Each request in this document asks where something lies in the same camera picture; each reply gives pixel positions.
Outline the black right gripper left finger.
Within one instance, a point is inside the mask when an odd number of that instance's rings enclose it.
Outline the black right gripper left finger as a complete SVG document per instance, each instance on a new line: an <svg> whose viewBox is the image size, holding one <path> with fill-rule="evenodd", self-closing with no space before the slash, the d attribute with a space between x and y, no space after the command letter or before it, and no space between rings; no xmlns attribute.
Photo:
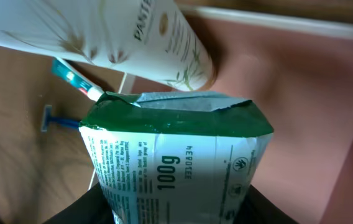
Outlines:
<svg viewBox="0 0 353 224"><path fill-rule="evenodd" d="M44 224L114 224L114 216L100 184Z"/></svg>

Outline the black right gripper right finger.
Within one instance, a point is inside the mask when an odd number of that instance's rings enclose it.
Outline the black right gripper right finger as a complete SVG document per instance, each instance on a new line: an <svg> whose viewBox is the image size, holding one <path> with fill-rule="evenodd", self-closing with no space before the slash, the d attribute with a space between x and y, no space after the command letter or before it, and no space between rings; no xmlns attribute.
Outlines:
<svg viewBox="0 0 353 224"><path fill-rule="evenodd" d="M253 185L247 191L235 224L298 224L286 213L276 207Z"/></svg>

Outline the green white soap packet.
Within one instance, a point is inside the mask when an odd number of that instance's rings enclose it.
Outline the green white soap packet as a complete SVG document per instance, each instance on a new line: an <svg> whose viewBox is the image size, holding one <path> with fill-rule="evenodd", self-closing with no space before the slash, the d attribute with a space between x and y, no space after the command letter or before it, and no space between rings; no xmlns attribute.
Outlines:
<svg viewBox="0 0 353 224"><path fill-rule="evenodd" d="M232 223L273 136L251 100L106 93L79 127L116 223Z"/></svg>

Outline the green toothpaste tube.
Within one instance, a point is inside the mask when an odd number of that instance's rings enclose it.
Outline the green toothpaste tube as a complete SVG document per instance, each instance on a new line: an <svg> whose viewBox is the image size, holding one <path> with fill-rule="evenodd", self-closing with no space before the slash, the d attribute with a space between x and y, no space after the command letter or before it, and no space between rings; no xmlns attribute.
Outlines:
<svg viewBox="0 0 353 224"><path fill-rule="evenodd" d="M98 101L104 94L104 90L100 86L86 78L62 58L55 57L53 59L52 73L93 101Z"/></svg>

